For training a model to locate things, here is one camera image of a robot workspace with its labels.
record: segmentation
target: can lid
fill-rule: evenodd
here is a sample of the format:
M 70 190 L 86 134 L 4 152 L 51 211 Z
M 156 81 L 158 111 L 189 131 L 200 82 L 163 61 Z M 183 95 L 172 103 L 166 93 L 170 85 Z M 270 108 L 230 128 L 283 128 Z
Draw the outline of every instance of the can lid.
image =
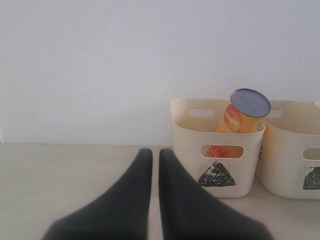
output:
M 242 114 L 253 118 L 262 118 L 269 114 L 271 104 L 260 92 L 241 88 L 231 94 L 232 105 Z

